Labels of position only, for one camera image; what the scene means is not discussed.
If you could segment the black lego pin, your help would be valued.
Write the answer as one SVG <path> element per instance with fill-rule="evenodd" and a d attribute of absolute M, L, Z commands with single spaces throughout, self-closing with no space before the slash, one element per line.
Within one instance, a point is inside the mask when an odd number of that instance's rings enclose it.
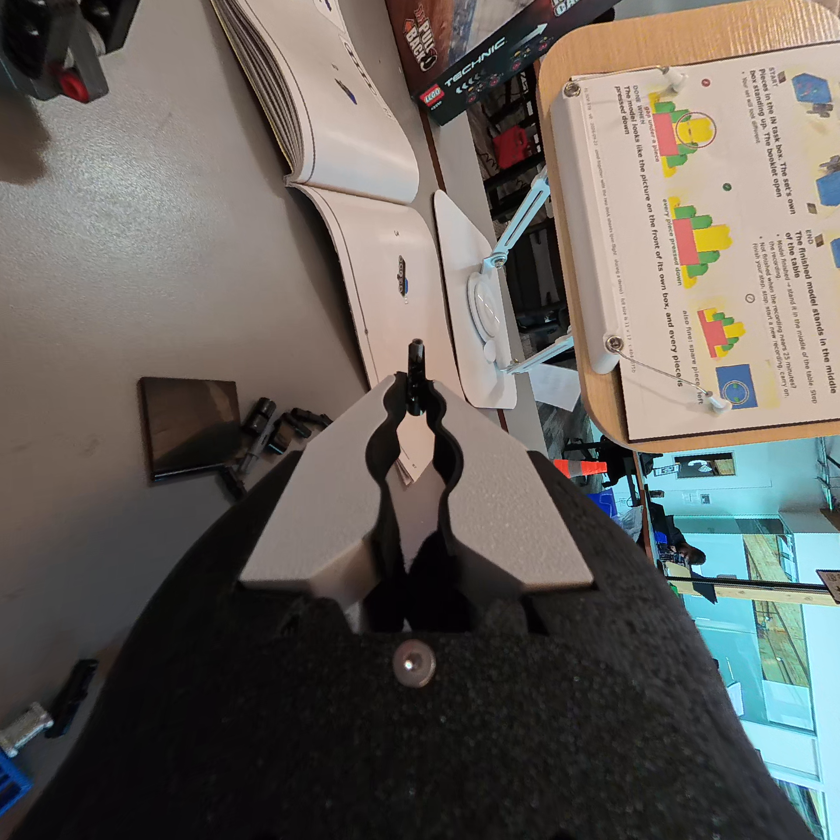
<path fill-rule="evenodd" d="M 406 371 L 406 412 L 414 417 L 427 410 L 426 352 L 422 339 L 408 345 Z"/>

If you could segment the black square lego panel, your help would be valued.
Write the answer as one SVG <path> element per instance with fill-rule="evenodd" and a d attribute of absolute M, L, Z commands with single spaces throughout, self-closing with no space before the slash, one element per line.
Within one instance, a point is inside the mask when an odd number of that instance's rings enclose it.
<path fill-rule="evenodd" d="M 234 381 L 143 376 L 137 389 L 150 482 L 200 476 L 234 463 L 244 436 Z"/>

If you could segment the grey lego piece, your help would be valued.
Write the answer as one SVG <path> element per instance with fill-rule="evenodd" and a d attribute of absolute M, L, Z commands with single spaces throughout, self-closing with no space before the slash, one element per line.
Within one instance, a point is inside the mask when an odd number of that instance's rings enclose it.
<path fill-rule="evenodd" d="M 54 726 L 54 719 L 37 701 L 33 702 L 12 722 L 1 728 L 1 750 L 13 759 L 20 750 L 38 735 Z"/>

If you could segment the black phone sign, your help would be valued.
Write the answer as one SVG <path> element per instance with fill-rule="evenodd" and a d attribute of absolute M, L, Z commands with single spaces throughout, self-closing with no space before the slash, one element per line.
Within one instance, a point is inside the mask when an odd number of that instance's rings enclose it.
<path fill-rule="evenodd" d="M 679 480 L 694 480 L 736 475 L 732 453 L 691 453 L 674 458 Z"/>

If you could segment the red container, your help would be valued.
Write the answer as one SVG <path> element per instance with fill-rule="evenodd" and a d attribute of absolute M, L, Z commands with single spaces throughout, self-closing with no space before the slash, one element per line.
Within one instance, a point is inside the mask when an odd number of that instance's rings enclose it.
<path fill-rule="evenodd" d="M 520 125 L 513 125 L 500 132 L 492 138 L 491 142 L 500 171 L 522 163 L 532 154 L 529 135 Z"/>

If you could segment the lego truck model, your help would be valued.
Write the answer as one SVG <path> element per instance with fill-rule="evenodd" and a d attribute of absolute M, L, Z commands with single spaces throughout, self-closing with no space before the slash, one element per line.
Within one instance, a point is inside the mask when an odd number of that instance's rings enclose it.
<path fill-rule="evenodd" d="M 138 1 L 2 1 L 1 85 L 39 101 L 109 93 L 102 58 L 121 50 Z"/>

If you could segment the small lego pieces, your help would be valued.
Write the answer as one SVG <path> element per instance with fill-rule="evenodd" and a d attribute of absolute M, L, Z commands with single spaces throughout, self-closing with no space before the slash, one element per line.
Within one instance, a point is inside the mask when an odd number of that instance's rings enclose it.
<path fill-rule="evenodd" d="M 282 412 L 269 398 L 258 399 L 241 427 L 247 438 L 245 453 L 235 464 L 219 470 L 229 499 L 237 502 L 245 498 L 245 479 L 264 456 L 284 455 L 293 440 L 307 440 L 313 435 L 314 429 L 323 430 L 332 422 L 323 413 L 313 413 L 299 407 Z"/>

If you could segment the printed instruction sheet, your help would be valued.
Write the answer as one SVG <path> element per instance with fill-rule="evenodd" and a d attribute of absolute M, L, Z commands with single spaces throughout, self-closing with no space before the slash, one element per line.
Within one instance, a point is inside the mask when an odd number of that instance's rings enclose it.
<path fill-rule="evenodd" d="M 630 440 L 838 420 L 838 59 L 581 80 Z"/>

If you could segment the blue storage bin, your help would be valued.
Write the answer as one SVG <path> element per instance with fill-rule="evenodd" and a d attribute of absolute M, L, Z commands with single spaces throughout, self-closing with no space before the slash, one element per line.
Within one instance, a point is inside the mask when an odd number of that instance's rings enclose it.
<path fill-rule="evenodd" d="M 3 816 L 20 802 L 32 790 L 33 783 L 15 764 L 15 762 L 1 751 L 1 800 L 0 815 Z"/>

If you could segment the open lego instruction booklet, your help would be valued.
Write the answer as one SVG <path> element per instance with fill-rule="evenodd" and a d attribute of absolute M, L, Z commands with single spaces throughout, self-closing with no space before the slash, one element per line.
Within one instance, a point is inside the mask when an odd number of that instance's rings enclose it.
<path fill-rule="evenodd" d="M 424 343 L 428 379 L 463 396 L 438 251 L 412 204 L 412 145 L 364 68 L 339 2 L 214 1 L 290 173 L 329 231 L 370 387 Z"/>

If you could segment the lego set box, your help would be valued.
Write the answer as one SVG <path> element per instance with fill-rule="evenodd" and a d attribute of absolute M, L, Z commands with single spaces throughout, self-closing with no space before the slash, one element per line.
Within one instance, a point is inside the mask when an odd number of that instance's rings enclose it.
<path fill-rule="evenodd" d="M 386 1 L 412 98 L 446 125 L 617 1 Z"/>

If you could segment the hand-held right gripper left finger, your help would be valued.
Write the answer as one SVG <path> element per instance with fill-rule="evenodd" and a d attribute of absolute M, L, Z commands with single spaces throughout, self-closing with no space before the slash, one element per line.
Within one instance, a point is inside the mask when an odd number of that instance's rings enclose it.
<path fill-rule="evenodd" d="M 389 374 L 298 453 L 239 575 L 245 592 L 358 606 L 363 632 L 405 632 L 404 553 L 387 482 L 405 415 L 406 375 Z"/>

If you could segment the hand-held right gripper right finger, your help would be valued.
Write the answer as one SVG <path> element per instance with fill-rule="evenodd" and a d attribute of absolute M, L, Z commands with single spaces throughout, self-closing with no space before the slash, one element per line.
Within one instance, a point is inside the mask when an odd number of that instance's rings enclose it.
<path fill-rule="evenodd" d="M 441 381 L 428 384 L 426 409 L 443 489 L 420 550 L 420 616 L 590 590 L 593 572 L 538 470 L 551 479 L 555 468 Z"/>

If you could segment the black lego beam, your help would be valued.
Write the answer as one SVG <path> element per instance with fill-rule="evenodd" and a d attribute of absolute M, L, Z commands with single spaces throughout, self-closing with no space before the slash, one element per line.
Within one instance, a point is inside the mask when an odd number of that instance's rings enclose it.
<path fill-rule="evenodd" d="M 49 708 L 52 725 L 45 731 L 46 739 L 60 739 L 67 735 L 98 672 L 99 661 L 83 658 L 73 666 L 65 684 Z"/>

